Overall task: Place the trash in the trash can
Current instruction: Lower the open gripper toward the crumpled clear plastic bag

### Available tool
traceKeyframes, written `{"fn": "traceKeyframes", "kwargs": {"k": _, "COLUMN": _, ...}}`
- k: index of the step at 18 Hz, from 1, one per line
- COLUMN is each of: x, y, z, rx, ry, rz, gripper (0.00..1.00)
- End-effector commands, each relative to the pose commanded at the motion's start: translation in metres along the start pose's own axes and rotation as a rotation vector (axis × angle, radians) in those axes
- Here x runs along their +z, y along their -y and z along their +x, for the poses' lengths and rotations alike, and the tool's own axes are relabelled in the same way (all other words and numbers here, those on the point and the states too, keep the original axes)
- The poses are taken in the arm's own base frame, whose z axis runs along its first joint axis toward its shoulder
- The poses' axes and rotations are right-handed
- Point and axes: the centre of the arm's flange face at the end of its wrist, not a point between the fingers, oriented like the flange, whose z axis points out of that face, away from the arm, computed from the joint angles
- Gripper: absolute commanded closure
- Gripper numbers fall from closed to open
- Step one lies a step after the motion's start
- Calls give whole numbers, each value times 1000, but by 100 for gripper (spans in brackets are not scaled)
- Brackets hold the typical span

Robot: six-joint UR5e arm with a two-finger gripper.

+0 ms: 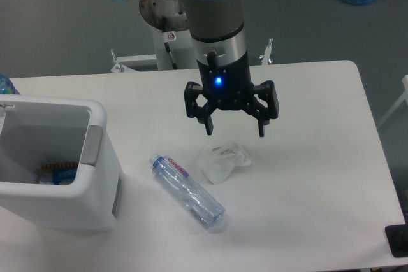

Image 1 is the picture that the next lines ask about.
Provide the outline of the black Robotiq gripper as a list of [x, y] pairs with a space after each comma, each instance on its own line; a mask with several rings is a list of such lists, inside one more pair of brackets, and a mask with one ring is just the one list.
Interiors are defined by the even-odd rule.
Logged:
[[[275, 83], [267, 80], [254, 85], [249, 71], [248, 55], [226, 65], [215, 50], [209, 51], [206, 63], [198, 63], [202, 84], [188, 81], [184, 89], [186, 115], [196, 118], [212, 135], [214, 125], [211, 114], [216, 110], [243, 110], [258, 122], [260, 137], [265, 127], [279, 116], [279, 101]], [[202, 95], [207, 102], [199, 106], [197, 98]]]

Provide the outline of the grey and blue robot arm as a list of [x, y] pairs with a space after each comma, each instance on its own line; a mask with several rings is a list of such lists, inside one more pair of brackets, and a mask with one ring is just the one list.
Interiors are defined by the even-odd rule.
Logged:
[[258, 121], [259, 135], [279, 115], [275, 84], [252, 83], [241, 0], [179, 0], [195, 49], [201, 83], [184, 90], [186, 114], [212, 134], [211, 114], [239, 111]]

